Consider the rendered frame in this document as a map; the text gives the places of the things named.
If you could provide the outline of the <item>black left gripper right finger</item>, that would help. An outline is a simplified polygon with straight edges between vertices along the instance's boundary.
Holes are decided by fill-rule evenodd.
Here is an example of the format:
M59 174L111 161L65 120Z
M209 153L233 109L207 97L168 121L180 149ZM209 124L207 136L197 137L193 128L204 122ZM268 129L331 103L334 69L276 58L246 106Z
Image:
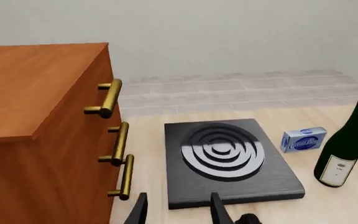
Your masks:
M213 224L234 224L216 192L211 194L210 212Z

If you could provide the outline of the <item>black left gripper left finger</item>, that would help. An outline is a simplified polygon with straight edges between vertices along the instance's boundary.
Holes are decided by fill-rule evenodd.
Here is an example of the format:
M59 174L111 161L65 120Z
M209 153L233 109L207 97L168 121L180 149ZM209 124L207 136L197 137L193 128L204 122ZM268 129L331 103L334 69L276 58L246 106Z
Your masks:
M124 224L146 224L148 210L147 194L142 192Z

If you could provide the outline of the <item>flat black stove plate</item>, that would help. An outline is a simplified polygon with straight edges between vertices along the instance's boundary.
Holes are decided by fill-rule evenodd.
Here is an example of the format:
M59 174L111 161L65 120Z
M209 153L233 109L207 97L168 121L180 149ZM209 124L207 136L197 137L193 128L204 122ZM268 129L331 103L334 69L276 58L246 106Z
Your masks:
M164 125L168 207L301 199L305 189L255 119Z

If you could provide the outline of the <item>dark green wine bottle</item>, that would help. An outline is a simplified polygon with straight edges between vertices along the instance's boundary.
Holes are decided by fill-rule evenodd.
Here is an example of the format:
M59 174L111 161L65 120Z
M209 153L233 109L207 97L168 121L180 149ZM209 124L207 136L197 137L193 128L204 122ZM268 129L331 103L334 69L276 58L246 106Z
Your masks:
M358 160L358 100L349 119L326 142L314 167L314 177L323 185L343 186Z

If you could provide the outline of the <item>blue printed food box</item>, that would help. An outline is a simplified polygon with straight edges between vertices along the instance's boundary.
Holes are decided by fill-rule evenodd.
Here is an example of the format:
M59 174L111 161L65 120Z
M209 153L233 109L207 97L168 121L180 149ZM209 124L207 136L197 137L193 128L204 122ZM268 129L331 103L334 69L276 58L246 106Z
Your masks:
M322 127L285 131L280 149L284 153L318 149L327 131Z

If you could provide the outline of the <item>wooden cabinet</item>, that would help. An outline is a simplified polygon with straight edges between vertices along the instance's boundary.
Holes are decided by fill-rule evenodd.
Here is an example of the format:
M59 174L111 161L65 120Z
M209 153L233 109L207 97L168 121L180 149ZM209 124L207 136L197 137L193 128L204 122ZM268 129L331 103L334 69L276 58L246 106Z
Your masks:
M0 224L109 224L121 115L83 110L112 80L104 42L0 46Z

